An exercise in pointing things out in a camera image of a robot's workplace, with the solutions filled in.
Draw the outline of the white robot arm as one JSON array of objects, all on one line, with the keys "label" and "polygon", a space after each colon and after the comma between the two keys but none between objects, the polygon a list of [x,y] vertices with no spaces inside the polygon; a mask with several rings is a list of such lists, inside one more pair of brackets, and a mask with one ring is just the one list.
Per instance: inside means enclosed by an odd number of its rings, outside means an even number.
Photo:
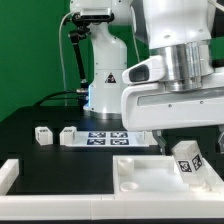
[{"label": "white robot arm", "polygon": [[212,66],[217,0],[71,0],[94,53],[84,110],[129,131],[213,126],[224,152],[224,66]]}]

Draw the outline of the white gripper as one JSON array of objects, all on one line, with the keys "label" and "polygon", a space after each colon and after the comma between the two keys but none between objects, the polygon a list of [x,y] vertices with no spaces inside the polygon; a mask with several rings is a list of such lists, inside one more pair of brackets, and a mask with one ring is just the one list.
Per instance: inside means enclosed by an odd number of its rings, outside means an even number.
[{"label": "white gripper", "polygon": [[151,56],[123,72],[128,85],[121,96],[123,126],[128,131],[152,131],[165,154],[161,130],[219,125],[219,151],[224,154],[224,67],[204,76],[201,88],[187,92],[167,92],[161,83],[164,77],[161,56]]}]

